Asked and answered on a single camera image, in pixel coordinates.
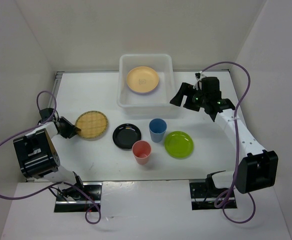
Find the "yellow woven pattern plate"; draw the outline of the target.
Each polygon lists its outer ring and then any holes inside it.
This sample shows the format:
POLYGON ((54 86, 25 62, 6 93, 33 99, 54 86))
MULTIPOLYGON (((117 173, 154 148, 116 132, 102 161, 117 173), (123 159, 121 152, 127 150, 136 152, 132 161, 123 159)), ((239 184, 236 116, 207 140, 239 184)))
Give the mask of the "yellow woven pattern plate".
POLYGON ((101 137, 109 126, 106 115, 100 111, 92 110, 81 114, 75 126, 79 129, 77 134, 86 140, 93 140, 101 137))

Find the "orange plastic plate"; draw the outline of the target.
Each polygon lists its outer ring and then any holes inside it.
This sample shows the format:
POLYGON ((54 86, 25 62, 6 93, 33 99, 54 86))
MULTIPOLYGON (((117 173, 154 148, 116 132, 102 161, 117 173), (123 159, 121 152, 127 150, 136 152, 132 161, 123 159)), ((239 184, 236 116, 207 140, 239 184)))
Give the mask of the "orange plastic plate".
POLYGON ((129 71, 126 77, 127 86, 135 93, 147 94, 159 84, 158 73, 148 66, 138 66, 129 71))

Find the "purple plastic plate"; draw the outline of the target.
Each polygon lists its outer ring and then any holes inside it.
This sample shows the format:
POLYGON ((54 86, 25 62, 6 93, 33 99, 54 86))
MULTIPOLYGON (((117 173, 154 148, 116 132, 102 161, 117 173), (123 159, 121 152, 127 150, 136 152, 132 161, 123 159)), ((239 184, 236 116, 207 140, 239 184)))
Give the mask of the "purple plastic plate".
POLYGON ((151 95, 153 93, 156 93, 157 92, 157 89, 153 89, 151 91, 148 91, 148 92, 139 92, 139 91, 135 91, 135 90, 130 90, 132 93, 134 94, 137 94, 137 95, 141 95, 141 96, 146 96, 146 95, 151 95))

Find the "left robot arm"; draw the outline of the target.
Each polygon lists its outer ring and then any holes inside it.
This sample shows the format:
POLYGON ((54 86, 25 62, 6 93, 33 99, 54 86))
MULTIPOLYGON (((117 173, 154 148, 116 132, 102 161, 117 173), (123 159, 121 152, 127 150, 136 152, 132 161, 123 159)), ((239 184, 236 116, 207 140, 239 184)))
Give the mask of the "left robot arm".
POLYGON ((13 140, 19 167, 27 179, 70 183, 67 193, 74 200, 80 200, 86 193, 83 181, 74 171, 67 170, 61 165, 52 138, 60 135, 65 139, 70 139, 79 134, 81 129, 53 111, 53 108, 41 109, 39 111, 41 120, 38 126, 26 135, 13 140))

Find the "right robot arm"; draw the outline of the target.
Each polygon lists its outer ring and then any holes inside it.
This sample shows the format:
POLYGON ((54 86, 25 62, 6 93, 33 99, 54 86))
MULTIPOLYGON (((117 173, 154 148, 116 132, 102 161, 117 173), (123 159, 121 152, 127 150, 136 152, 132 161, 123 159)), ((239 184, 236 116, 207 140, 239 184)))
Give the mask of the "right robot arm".
POLYGON ((222 98, 217 77, 204 77, 195 85, 183 82, 170 104, 196 112, 204 109, 225 132, 234 148, 239 150, 235 187, 240 193, 254 192, 275 184, 278 155, 259 144, 242 120, 234 115, 236 107, 230 99, 222 98))

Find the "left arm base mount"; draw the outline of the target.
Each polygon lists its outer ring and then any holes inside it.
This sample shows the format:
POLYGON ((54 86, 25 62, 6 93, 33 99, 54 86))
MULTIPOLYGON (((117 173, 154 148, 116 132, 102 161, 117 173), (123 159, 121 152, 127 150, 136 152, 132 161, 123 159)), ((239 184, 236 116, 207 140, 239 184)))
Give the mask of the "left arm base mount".
MULTIPOLYGON (((84 182, 82 191, 92 199, 96 205, 101 207, 102 197, 101 182, 84 182)), ((64 195, 59 187, 52 187, 51 192, 55 196, 55 213, 84 213, 89 208, 89 212, 97 212, 97 208, 84 195, 75 189, 70 189, 71 195, 64 195)))

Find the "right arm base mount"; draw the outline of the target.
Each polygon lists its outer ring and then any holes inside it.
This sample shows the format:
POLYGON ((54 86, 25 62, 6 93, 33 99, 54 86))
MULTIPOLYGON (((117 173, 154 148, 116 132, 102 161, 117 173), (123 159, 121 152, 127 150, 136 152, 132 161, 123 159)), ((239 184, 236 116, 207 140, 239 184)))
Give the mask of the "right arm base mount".
POLYGON ((216 188, 208 186, 205 179, 199 179, 189 182, 191 208, 193 211, 216 210, 214 202, 219 194, 226 188, 216 188))

